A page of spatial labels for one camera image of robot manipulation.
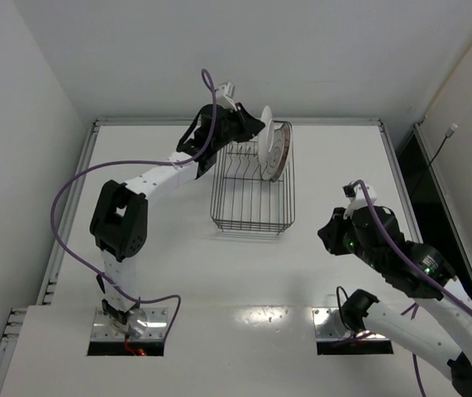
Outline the black rim flower plate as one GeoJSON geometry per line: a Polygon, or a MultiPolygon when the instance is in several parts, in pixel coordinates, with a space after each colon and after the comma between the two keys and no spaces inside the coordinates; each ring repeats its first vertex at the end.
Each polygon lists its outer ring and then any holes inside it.
{"type": "Polygon", "coordinates": [[[269,153],[269,159],[264,166],[261,166],[261,179],[269,182],[274,181],[274,174],[279,164],[279,158],[283,149],[283,137],[279,130],[274,131],[272,147],[269,153]]]}

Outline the orange sunburst plate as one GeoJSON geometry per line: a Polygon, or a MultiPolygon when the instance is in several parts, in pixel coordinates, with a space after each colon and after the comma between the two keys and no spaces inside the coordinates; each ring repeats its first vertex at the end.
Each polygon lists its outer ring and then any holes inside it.
{"type": "Polygon", "coordinates": [[[293,149],[293,126],[290,122],[283,122],[279,128],[283,137],[283,149],[279,158],[279,164],[274,174],[274,181],[279,180],[280,176],[284,172],[284,169],[288,163],[291,151],[293,149]]]}

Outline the green rim plate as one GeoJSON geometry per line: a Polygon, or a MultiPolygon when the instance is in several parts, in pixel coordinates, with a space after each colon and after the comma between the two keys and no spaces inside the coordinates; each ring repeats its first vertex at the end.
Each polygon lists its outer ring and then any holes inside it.
{"type": "Polygon", "coordinates": [[[264,107],[260,116],[260,121],[265,125],[265,127],[258,135],[258,161],[262,166],[264,166],[269,159],[274,135],[273,114],[269,106],[264,107]]]}

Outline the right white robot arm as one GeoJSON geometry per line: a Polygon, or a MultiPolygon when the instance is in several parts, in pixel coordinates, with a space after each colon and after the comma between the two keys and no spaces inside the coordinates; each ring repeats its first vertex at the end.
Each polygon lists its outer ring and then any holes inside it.
{"type": "Polygon", "coordinates": [[[472,299],[444,256],[406,239],[393,211],[378,206],[334,208],[317,235],[328,253],[364,262],[439,326],[425,328],[357,289],[337,304],[337,334],[380,334],[436,369],[458,395],[472,396],[472,299]]]}

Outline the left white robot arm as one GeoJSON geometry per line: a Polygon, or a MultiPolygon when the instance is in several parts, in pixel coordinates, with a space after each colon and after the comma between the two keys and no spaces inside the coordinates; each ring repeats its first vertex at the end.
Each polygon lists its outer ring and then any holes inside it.
{"type": "Polygon", "coordinates": [[[89,231],[103,259],[99,285],[103,312],[122,331],[129,332],[140,316],[136,255],[147,241],[150,207],[183,184],[206,174],[217,153],[232,142],[246,142],[269,129],[270,108],[260,118],[241,104],[233,109],[206,105],[179,139],[167,165],[156,165],[124,182],[109,180],[99,194],[89,231]]]}

